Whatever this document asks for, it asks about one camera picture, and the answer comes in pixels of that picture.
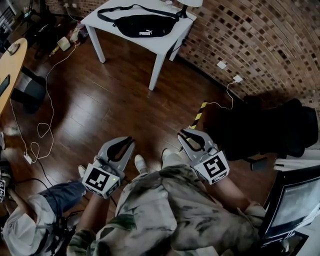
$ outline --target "camouflage shirt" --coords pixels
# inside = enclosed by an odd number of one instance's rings
[[[67,255],[234,255],[259,239],[264,214],[257,203],[230,213],[192,169],[171,166],[135,178],[124,188],[115,217],[96,235],[76,233]]]

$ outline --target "plug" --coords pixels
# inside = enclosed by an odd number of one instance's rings
[[[29,165],[32,164],[32,158],[31,158],[30,155],[28,155],[27,152],[24,152],[23,157],[24,157],[24,159],[29,163]]]

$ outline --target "blue jeans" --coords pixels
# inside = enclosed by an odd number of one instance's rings
[[[47,200],[55,216],[60,218],[63,213],[80,203],[85,191],[86,187],[76,180],[54,185],[39,194]]]

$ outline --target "black waist bag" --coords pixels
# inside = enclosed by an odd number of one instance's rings
[[[133,6],[140,6],[148,12],[165,16],[146,14],[111,19],[102,15],[103,13],[113,12],[118,9],[122,11],[129,10]],[[149,9],[138,4],[133,4],[128,7],[119,6],[108,9],[100,9],[97,12],[97,16],[106,22],[112,22],[113,26],[117,27],[122,34],[130,38],[155,38],[166,36],[171,32],[176,22],[179,21],[179,16],[177,16],[175,13]]]

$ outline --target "floor board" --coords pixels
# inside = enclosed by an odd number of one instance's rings
[[[192,124],[203,100],[218,101],[222,105],[231,103],[224,91],[179,60],[164,61],[155,90],[149,91],[155,54],[109,33],[98,31],[97,34],[106,57],[104,64],[99,62],[90,39],[87,39],[48,77],[48,91],[54,106],[54,144],[51,154],[41,163],[53,184],[78,179],[78,165],[92,163],[103,143],[121,136],[136,139],[134,154],[141,154],[149,168],[159,170],[162,151],[165,148],[179,151],[177,132]],[[46,77],[53,65],[68,56],[72,49],[67,52],[60,50],[42,63],[33,59],[35,50],[31,48],[24,64]],[[17,87],[23,89],[28,81],[21,75]],[[46,155],[52,138],[47,134],[40,139],[37,125],[50,122],[53,112],[48,95],[33,115],[24,113],[19,103],[13,102],[13,107],[28,150],[30,143],[35,141],[40,145],[40,156]],[[213,107],[210,111],[214,116],[219,108]],[[28,165],[23,158],[25,147],[10,104],[2,114],[1,125],[7,141],[3,154],[12,165],[15,180],[38,178],[49,186],[40,165]],[[138,175],[133,159],[125,173],[129,180]],[[237,161],[231,164],[230,177],[248,196],[263,204],[274,182],[275,172],[270,165],[265,173],[252,173],[246,163]],[[18,186],[18,192],[24,197],[43,189],[37,181]],[[120,192],[114,194],[116,201]],[[83,199],[77,210],[87,202]],[[109,218],[114,211],[112,205]]]

